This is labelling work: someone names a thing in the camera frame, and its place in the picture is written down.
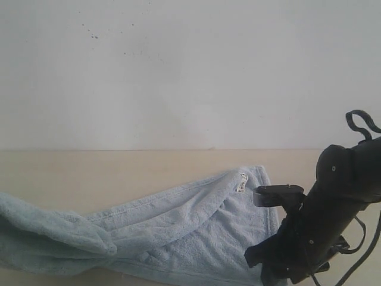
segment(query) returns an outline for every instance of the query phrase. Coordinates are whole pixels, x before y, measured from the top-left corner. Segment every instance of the beige table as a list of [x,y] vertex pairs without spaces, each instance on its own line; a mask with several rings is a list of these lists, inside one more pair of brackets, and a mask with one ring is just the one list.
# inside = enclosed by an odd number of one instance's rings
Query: beige table
[[[74,210],[85,214],[219,171],[253,164],[264,165],[273,184],[293,183],[309,189],[314,182],[319,154],[317,150],[0,152],[0,191],[44,209]],[[368,224],[367,242],[373,235],[379,207],[373,206],[360,215]],[[349,243],[356,245],[361,230],[353,224],[345,236]],[[380,254],[381,246],[378,246],[346,285],[379,285]],[[321,283],[335,284],[358,257],[356,254],[336,257],[331,271],[318,276]],[[0,285],[162,284],[97,269],[73,278],[0,270]],[[313,285],[313,282],[308,280],[300,285]]]

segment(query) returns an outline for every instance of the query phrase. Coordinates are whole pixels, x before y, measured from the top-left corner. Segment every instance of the table surface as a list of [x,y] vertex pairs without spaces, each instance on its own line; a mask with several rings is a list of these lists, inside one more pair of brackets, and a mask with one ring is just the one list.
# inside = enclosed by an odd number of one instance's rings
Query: table surface
[[[0,152],[0,191],[44,209],[86,214],[227,169],[258,164],[266,167],[273,184],[298,184],[309,190],[319,154],[319,150]],[[360,214],[368,225],[365,247],[376,228],[378,209],[371,206]],[[353,246],[361,235],[354,223],[344,232]],[[318,275],[321,284],[335,284],[361,253],[335,257],[330,272]],[[378,285],[380,254],[378,245],[346,285]],[[0,285],[162,284],[96,269],[72,278],[0,270]],[[314,284],[308,279],[299,285]]]

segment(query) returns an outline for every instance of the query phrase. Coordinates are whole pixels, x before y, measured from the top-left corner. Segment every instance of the towel label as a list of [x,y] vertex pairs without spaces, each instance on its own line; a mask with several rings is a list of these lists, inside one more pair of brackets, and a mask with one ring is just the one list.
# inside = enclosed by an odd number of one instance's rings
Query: towel label
[[249,179],[248,175],[246,175],[244,173],[241,173],[241,182],[238,185],[236,192],[240,192],[242,194],[245,193],[245,191],[246,191],[246,183],[248,182],[248,179]]

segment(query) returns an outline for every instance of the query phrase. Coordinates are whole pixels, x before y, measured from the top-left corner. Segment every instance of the white wall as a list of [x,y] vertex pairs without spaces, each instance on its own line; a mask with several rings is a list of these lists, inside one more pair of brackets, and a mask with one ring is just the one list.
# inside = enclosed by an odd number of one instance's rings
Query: white wall
[[352,146],[361,137],[346,111],[381,125],[380,11],[381,1],[1,1],[0,149]]

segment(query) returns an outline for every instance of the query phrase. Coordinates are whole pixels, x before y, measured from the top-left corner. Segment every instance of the light blue towel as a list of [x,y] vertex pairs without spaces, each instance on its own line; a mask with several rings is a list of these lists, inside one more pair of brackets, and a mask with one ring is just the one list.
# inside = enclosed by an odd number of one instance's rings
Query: light blue towel
[[246,248],[276,233],[275,209],[253,204],[270,181],[243,167],[80,216],[0,193],[0,266],[48,275],[103,267],[183,286],[262,285]]

